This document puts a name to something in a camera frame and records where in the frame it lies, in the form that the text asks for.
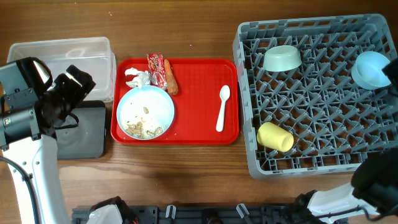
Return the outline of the white plastic spoon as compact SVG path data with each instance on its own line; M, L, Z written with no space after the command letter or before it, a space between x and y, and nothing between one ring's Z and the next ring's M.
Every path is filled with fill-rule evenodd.
M226 108L226 101L230 98L230 88L228 85L222 86L220 90L220 99L221 99L221 105L220 105L220 111L218 114L218 119L216 122L216 130L218 132L222 132L224 128L224 116L225 116L225 108Z

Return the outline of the yellow cup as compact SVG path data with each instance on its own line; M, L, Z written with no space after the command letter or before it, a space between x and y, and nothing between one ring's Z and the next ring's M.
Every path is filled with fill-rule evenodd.
M294 145L293 135L272 122L260 126L256 139L260 145L280 152L287 152Z

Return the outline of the green bowl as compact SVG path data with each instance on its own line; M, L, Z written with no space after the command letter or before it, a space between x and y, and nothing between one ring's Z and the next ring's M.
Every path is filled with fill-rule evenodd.
M284 72L301 66L302 60L298 48L281 45L269 49L264 54L263 67L269 72Z

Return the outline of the light blue bowl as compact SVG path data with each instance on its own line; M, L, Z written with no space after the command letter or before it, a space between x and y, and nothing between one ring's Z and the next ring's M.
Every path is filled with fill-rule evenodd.
M382 69L391 61L377 52L363 52L358 55L351 69L354 82L366 90L376 90L391 84Z

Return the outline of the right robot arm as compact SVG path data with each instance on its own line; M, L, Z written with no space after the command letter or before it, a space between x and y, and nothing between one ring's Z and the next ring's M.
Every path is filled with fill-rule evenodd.
M289 207L290 223L334 223L364 215L370 222L397 216L397 148L367 158L351 182L299 195Z

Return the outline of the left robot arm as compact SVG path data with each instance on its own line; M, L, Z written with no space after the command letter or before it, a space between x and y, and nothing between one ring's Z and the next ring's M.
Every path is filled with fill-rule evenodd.
M94 88L86 72L70 65L52 77L35 57L1 67L1 160L14 181L22 223L69 223L57 166L57 135Z

